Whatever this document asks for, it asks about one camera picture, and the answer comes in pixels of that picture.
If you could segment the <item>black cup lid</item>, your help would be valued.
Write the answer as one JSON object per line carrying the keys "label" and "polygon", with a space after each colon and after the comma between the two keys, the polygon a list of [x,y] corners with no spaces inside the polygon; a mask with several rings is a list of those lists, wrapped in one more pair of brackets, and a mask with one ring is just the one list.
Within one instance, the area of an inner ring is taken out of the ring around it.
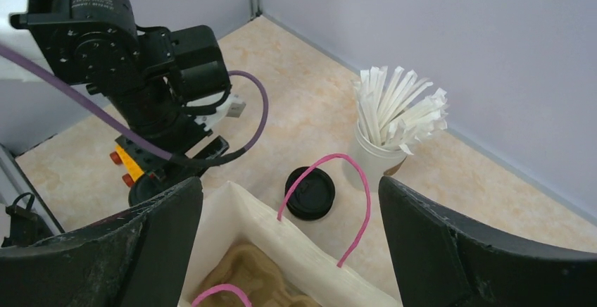
{"label": "black cup lid", "polygon": [[129,190],[128,204],[135,206],[151,199],[175,185],[172,180],[159,180],[150,175],[142,175]]}

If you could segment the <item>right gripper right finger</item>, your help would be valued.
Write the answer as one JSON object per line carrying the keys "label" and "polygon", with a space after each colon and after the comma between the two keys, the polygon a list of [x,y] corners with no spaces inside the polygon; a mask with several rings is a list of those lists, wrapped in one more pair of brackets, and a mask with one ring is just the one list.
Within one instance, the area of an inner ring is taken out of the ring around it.
{"label": "right gripper right finger", "polygon": [[596,255],[519,237],[391,177],[378,186],[404,306],[595,306]]}

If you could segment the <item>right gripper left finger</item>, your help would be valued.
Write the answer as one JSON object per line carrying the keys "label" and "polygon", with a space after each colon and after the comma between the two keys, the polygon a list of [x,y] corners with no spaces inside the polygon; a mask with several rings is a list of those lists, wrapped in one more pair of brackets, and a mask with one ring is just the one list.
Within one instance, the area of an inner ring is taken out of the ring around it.
{"label": "right gripper left finger", "polygon": [[1,250],[2,306],[176,306],[203,205],[191,177],[27,247]]}

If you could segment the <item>cream pink paper bag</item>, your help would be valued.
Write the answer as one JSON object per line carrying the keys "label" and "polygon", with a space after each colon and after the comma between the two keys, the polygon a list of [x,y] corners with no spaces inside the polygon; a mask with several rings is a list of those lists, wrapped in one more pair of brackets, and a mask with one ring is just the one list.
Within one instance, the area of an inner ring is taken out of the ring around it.
{"label": "cream pink paper bag", "polygon": [[228,182],[203,200],[203,209],[180,301],[187,306],[229,306],[216,294],[229,292],[244,306],[248,296],[232,284],[219,284],[201,294],[196,290],[239,244],[257,246],[276,263],[286,281],[318,306],[397,306],[398,301],[364,280],[314,244],[297,226],[243,187]]}

